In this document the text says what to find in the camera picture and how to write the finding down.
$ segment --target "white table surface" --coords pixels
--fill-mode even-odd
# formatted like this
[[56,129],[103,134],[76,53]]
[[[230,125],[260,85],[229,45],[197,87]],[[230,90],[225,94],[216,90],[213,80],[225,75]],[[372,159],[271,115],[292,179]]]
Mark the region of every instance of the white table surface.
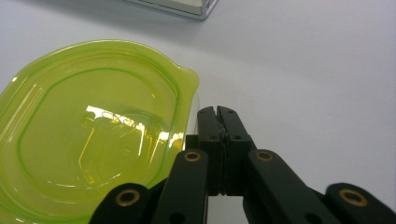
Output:
[[[0,91],[26,64],[95,39],[194,70],[200,107],[236,110],[312,189],[367,189],[396,210],[396,2],[220,0],[193,21],[121,0],[0,0]],[[208,223],[247,223],[211,198]]]

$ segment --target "plastic container lid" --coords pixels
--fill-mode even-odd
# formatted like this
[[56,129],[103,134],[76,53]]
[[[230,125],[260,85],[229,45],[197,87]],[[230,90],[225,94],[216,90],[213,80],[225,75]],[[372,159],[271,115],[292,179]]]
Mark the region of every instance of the plastic container lid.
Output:
[[119,40],[27,65],[0,96],[0,223],[87,223],[116,186],[165,179],[198,82]]

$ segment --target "yellow-green plastic lid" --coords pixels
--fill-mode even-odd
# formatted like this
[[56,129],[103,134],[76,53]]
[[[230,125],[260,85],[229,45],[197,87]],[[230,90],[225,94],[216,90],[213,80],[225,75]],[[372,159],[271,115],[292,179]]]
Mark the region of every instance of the yellow-green plastic lid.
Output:
[[88,223],[116,186],[164,180],[198,82],[155,49],[119,40],[27,65],[0,95],[0,223]]

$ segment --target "translucent lid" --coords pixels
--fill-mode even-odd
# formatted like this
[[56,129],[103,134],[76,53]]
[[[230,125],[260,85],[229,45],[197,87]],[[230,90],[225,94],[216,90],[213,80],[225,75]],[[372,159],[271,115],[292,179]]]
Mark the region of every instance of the translucent lid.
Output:
[[0,96],[0,223],[87,223],[116,186],[165,179],[198,82],[119,40],[27,65]]

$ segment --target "white background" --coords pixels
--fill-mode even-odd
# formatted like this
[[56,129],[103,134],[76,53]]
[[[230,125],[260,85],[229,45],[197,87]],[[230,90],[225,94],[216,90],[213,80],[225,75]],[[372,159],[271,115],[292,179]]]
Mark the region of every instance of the white background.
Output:
[[[220,0],[193,21],[121,0],[0,0],[0,91],[26,64],[94,39],[149,45],[236,110],[312,189],[367,189],[396,210],[396,2]],[[208,223],[247,223],[210,200]]]

